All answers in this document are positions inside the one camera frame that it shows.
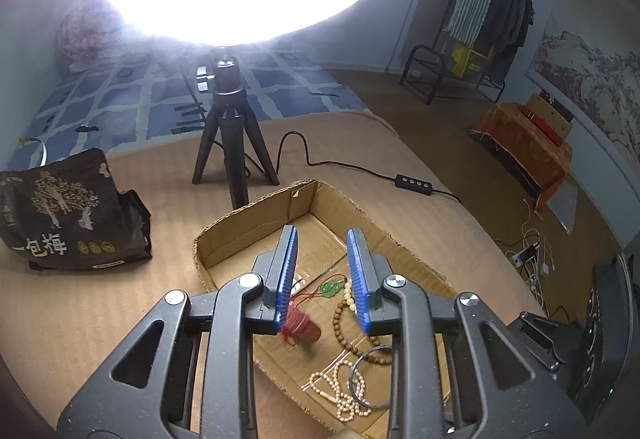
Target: tripod leg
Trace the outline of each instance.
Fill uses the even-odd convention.
[[[274,170],[271,157],[269,157],[267,145],[265,145],[264,139],[262,138],[262,132],[260,132],[258,120],[256,119],[254,111],[252,111],[248,102],[246,102],[244,108],[244,129],[246,130],[246,135],[249,136],[251,146],[254,147],[255,154],[258,156],[258,161],[260,161],[260,164],[271,181],[271,184],[277,186],[280,184],[280,181],[278,181],[276,170]]]
[[[193,184],[199,184],[202,179],[202,173],[204,167],[207,165],[207,159],[209,159],[209,153],[213,146],[213,140],[216,138],[218,132],[218,118],[223,112],[217,108],[211,107],[209,114],[207,114],[207,120],[204,124],[204,131],[200,138],[200,147],[198,148],[198,157],[196,158],[196,166],[193,169]]]
[[[226,181],[229,183],[231,204],[237,210],[249,204],[244,173],[244,116],[220,117],[222,146],[225,148]]]

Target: black bangle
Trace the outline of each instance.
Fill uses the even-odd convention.
[[[356,403],[358,403],[358,405],[363,406],[364,408],[370,408],[372,410],[382,410],[383,408],[389,408],[391,406],[391,403],[385,403],[383,405],[370,405],[369,403],[366,403],[365,401],[361,400],[356,395],[356,391],[353,388],[353,374],[355,374],[355,371],[358,368],[359,362],[361,362],[363,359],[365,359],[367,356],[369,356],[370,353],[374,353],[376,351],[389,351],[389,352],[391,352],[391,350],[392,349],[391,349],[390,345],[379,345],[377,347],[373,347],[373,349],[369,349],[366,353],[364,353],[358,359],[356,359],[355,363],[353,363],[353,367],[351,367],[351,370],[349,371],[349,379],[347,380],[347,386],[349,388],[349,392],[350,392],[353,400]]]

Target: wooden bead bracelet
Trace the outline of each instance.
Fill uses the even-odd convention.
[[[342,314],[342,310],[346,309],[349,306],[350,305],[347,300],[341,300],[338,304],[338,307],[335,309],[334,333],[335,338],[338,340],[338,343],[340,343],[345,351],[349,351],[350,353],[353,353],[359,357],[362,356],[365,351],[361,351],[355,345],[351,345],[351,343],[344,338],[344,336],[342,335],[342,331],[340,330],[340,316]],[[378,339],[377,336],[367,336],[367,338],[369,338],[369,341],[373,343],[374,347],[380,345],[380,339]],[[369,361],[370,363],[377,363],[379,365],[391,365],[391,358],[379,358],[378,356],[367,355],[364,359]]]

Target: black tripod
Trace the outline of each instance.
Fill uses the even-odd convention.
[[[246,130],[246,135],[249,136],[258,161],[260,161],[271,184],[277,186],[280,182],[273,169],[269,151],[258,126],[258,120],[246,99],[246,89],[242,86],[240,69],[235,58],[225,57],[216,63],[213,77],[213,104],[207,114],[204,132],[200,140],[196,167],[193,170],[193,184],[200,183],[202,179],[213,141],[218,133],[218,127],[222,133],[226,179],[229,183],[231,203],[234,209],[238,209],[249,204],[244,172],[242,130]]]

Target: power strip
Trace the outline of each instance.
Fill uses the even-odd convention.
[[[538,255],[538,246],[540,243],[531,244],[527,249],[522,250],[521,252],[513,255],[513,263],[516,267],[524,266],[529,260],[535,260]]]

